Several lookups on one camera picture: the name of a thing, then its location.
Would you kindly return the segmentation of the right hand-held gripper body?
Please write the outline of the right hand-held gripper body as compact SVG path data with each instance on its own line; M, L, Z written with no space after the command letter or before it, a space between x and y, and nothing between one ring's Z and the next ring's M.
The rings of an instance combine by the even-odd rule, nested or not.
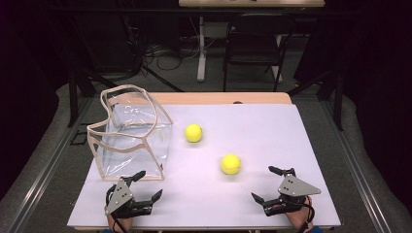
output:
M263 203L267 216L299 211L309 195L320 194L321 190L293 175L287 175L278 187L279 197Z

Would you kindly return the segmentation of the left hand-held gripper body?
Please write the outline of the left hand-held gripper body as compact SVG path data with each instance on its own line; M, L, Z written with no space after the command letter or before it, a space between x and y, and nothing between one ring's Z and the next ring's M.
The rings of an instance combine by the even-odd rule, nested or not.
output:
M120 179L107 191L106 216L130 218L148 216L152 213L153 203L151 201L136 202L130 185L130 180Z

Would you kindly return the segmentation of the yellow tennis ball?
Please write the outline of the yellow tennis ball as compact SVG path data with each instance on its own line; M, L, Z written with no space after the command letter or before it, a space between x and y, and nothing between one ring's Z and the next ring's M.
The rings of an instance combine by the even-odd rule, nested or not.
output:
M240 171L241 160L235 154L227 154L221 160L221 169L227 175L235 175Z
M186 139L191 143L199 142L202 138L202 128L198 124L190 124L185 129Z

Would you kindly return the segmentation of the clear bag with beige trim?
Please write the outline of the clear bag with beige trim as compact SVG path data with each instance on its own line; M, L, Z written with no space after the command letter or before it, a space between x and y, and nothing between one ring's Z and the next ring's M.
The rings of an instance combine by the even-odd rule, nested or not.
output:
M145 89L121 85L100 94L107 118L89 125L87 141L104 181L140 171L146 181L165 178L173 120Z

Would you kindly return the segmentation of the person's left hand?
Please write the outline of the person's left hand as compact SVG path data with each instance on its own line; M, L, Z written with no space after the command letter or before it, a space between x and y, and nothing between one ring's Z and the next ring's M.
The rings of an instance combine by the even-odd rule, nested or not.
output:
M117 218L114 219L112 216L107 216L108 227L117 233L124 233L124 231L129 231L132 226L132 218Z

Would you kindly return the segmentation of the person's right hand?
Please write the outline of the person's right hand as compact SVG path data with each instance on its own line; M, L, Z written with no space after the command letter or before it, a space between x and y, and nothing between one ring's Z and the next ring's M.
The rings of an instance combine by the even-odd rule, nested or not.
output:
M292 227L298 230L298 233L310 231L314 227L314 210L311 197L306 197L304 206L299 211L286 213L286 216Z

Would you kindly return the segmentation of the white table mat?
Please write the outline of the white table mat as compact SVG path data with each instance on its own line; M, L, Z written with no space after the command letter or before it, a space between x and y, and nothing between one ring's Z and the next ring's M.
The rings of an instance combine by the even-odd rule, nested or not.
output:
M278 197L282 177L269 166L293 168L305 182L319 188L313 198L315 223L340 221L309 142L299 111L292 104L169 105L173 120L162 181L141 180L131 187L138 200L162 189L148 216L138 216L138 229L212 230L285 228L282 215L267 216L252 192L264 199ZM185 129L198 124L199 142L186 139ZM240 171L227 175L221 160L227 154L241 160Z

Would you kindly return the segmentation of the black metal stand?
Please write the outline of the black metal stand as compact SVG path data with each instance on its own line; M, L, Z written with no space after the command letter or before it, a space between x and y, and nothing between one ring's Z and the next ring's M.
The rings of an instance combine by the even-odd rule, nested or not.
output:
M343 100L343 76L337 71L326 71L320 74L319 76L311 79L306 83L301 83L298 87L295 87L288 91L289 96L295 96L299 92L309 88L315 83L320 83L321 87L319 88L316 96L319 101L326 101L333 97L333 106L332 106L332 119L336 127L342 131L342 100Z
M87 69L81 69L73 71L69 75L69 101L70 101L70 120L68 123L69 127L72 127L78 118L79 106L78 106L78 90L85 97L93 97L96 93L95 88L91 83L93 73Z

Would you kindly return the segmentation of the light wooden table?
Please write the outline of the light wooden table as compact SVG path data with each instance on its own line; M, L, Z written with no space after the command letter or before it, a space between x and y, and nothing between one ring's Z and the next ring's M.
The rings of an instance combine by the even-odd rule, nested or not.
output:
M174 92L152 93L151 95L165 111L169 105L292 104L289 95L280 92ZM102 115L97 122L106 118L106 111L103 110ZM105 215L107 191L123 178L125 177L121 177L115 181L102 180L97 170L96 163L93 160L77 204L68 220L69 226L78 230L105 228L107 225L107 216Z

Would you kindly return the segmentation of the black folding chair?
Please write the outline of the black folding chair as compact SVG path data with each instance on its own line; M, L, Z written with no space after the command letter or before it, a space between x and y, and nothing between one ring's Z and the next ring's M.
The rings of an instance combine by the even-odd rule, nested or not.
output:
M226 28L223 90L226 90L228 65L250 65L277 67L273 77L276 91L294 29L295 20L286 15L254 13L232 18Z

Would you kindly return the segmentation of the background desk with white legs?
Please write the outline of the background desk with white legs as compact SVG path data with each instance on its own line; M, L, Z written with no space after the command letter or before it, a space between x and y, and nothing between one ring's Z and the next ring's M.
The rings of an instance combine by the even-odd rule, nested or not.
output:
M325 0L179 0L180 7L188 8L316 8L323 7ZM206 48L205 48L204 18L199 18L199 58L197 80L205 81Z

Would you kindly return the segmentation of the grey metal floor rail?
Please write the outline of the grey metal floor rail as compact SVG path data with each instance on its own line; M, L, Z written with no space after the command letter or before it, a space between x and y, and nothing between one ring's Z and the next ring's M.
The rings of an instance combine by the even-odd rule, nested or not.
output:
M81 121L84 119L86 111L90 107L92 101L92 98L86 98L79 107L78 117L72 123L71 127L65 128L62 139L59 141L55 150L51 154L51 157L47 160L46 165L40 170L36 180L25 194L22 204L17 209L17 215L13 218L12 224L7 230L8 233L22 232L26 222L29 220L47 189L53 174L63 158L64 152L74 138L77 128L81 125Z
M371 219L374 228L377 233L393 233L389 226L381 207L379 206L377 199L372 192L370 185L368 184L365 175L355 157L355 154L347 141L347 138L343 131L340 131L333 119L333 109L327 101L320 102L324 113L326 114L327 121L334 132L334 135L339 141L340 147L343 149L343 157L346 166L351 174L352 180L358 190L358 194L365 206L369 218Z

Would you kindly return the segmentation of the small black floor frame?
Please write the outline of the small black floor frame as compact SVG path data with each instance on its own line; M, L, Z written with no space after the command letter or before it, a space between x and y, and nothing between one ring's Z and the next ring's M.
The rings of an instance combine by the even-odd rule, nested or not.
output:
M74 136L73 136L73 138L70 142L70 145L71 146L80 146L80 145L84 145L86 142L87 142L86 132L78 130L74 134Z

